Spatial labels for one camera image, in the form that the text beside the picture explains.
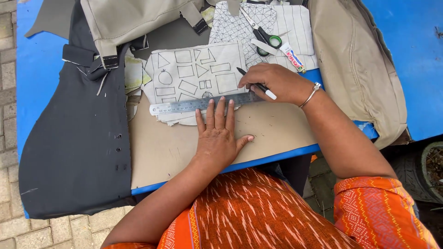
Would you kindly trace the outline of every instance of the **woman's right hand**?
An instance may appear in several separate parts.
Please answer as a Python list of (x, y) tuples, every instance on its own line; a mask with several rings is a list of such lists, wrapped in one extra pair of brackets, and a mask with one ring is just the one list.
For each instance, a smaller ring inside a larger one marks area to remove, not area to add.
[[(263, 91), (252, 85), (253, 83), (265, 85), (277, 96), (277, 99), (272, 100)], [(314, 83), (278, 64), (259, 63), (250, 67), (249, 71), (241, 78), (238, 88), (243, 86), (251, 89), (266, 101), (286, 102), (300, 106), (312, 93)]]

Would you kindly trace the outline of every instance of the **scissors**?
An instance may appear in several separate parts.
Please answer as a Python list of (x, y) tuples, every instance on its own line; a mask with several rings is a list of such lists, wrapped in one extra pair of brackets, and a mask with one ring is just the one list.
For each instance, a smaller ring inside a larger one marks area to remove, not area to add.
[[(257, 24), (254, 22), (254, 20), (252, 20), (252, 18), (246, 13), (246, 11), (240, 7), (240, 11), (243, 13), (243, 15), (246, 17), (246, 20), (249, 22), (249, 24), (252, 26), (253, 29), (253, 33), (255, 35), (255, 37), (257, 37), (257, 40), (266, 43), (268, 45), (270, 45), (273, 48), (280, 48), (281, 47), (281, 38), (276, 36), (276, 35), (268, 35), (266, 34), (266, 32)], [(274, 41), (274, 44), (276, 44), (276, 42), (278, 42), (279, 44), (277, 46), (272, 44), (272, 41)], [(260, 56), (268, 56), (269, 53), (260, 49), (259, 47), (257, 47), (257, 53)]]

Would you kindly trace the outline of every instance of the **person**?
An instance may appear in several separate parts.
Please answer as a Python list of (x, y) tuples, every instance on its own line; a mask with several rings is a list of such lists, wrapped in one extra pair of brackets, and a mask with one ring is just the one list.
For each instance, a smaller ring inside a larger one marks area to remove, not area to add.
[[(251, 83), (263, 83), (272, 100)], [(252, 66), (240, 80), (269, 102), (302, 105), (313, 82), (277, 64)], [(234, 138), (234, 103), (222, 97), (196, 110), (198, 145), (179, 174), (138, 203), (112, 229), (106, 249), (438, 248), (414, 201), (372, 142), (318, 90), (302, 107), (331, 170), (335, 225), (285, 181), (254, 167), (220, 174), (254, 139)]]

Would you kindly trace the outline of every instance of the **orange sleeve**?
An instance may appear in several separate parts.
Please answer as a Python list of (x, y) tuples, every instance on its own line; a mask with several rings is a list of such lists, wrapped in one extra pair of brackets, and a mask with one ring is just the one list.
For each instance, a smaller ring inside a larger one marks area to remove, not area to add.
[(439, 248), (398, 180), (349, 178), (334, 192), (335, 226), (363, 248)]
[(155, 245), (145, 243), (118, 243), (108, 245), (104, 249), (156, 249)]

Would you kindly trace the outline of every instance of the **metal ruler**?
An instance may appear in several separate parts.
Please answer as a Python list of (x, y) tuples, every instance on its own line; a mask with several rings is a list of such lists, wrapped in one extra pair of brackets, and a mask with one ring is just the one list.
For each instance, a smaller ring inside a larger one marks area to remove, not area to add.
[[(172, 103), (154, 104), (149, 107), (149, 112), (153, 116), (160, 114), (169, 114), (169, 113), (193, 112), (196, 109), (208, 108), (210, 99), (214, 99), (215, 104), (217, 105), (217, 103), (220, 101), (220, 98), (221, 96), (194, 99), (194, 100), (185, 100), (185, 101), (172, 102)], [(226, 103), (229, 103), (229, 100), (233, 99), (235, 106), (263, 101), (263, 99), (257, 96), (254, 92), (226, 95), (225, 98), (226, 98)]]

